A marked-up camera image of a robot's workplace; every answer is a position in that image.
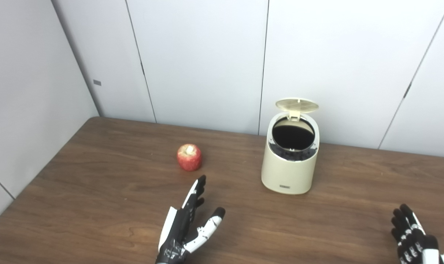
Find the wood grain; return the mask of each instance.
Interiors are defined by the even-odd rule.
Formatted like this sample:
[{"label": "wood grain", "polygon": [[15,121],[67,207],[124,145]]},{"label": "wood grain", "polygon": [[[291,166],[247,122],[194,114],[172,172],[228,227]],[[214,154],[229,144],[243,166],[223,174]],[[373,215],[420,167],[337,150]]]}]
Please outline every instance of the wood grain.
[{"label": "wood grain", "polygon": [[[311,191],[291,196],[261,183],[264,141],[92,118],[1,215],[0,264],[153,263],[168,207],[202,174],[195,224],[227,214],[189,264],[398,263],[390,218],[403,202],[444,251],[444,158],[321,144]],[[196,172],[176,161],[189,142]]]}]

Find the trash can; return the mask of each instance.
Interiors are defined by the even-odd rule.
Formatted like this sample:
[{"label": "trash can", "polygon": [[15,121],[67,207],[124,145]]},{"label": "trash can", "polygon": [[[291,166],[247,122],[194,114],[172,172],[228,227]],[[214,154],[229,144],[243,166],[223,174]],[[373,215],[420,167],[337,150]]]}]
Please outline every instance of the trash can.
[{"label": "trash can", "polygon": [[302,98],[276,102],[285,111],[275,115],[267,130],[261,171],[264,186],[283,194],[304,194],[310,190],[319,149],[319,130],[306,113],[318,105]]}]

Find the robotic hand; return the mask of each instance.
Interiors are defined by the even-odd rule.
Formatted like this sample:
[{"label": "robotic hand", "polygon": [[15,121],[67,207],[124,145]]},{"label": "robotic hand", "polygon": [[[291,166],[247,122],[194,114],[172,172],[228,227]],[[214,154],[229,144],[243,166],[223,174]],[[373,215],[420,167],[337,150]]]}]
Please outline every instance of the robotic hand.
[{"label": "robotic hand", "polygon": [[206,176],[203,175],[194,182],[181,209],[170,207],[160,235],[156,264],[182,264],[190,253],[211,237],[222,222],[225,209],[218,207],[203,227],[188,234],[197,207],[204,203],[204,198],[199,197],[204,192],[205,184]]},{"label": "robotic hand", "polygon": [[398,243],[401,264],[444,264],[444,254],[439,254],[437,239],[426,235],[414,212],[402,204],[393,211],[391,234]]}]

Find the open lid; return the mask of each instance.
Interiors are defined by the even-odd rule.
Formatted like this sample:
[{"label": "open lid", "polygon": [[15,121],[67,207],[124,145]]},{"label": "open lid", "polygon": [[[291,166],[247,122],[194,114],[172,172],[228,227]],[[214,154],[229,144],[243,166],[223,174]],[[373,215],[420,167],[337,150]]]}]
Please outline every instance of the open lid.
[{"label": "open lid", "polygon": [[284,98],[276,102],[276,106],[289,112],[289,120],[298,121],[301,113],[310,113],[318,109],[318,105],[310,100],[302,98]]}]

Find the apple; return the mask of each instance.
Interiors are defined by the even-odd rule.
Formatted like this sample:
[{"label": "apple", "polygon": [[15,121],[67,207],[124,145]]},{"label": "apple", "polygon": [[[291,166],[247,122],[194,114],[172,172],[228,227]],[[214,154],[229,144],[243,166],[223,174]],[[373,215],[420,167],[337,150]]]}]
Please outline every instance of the apple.
[{"label": "apple", "polygon": [[177,160],[182,169],[193,172],[201,167],[201,150],[194,144],[182,145],[178,149]]}]

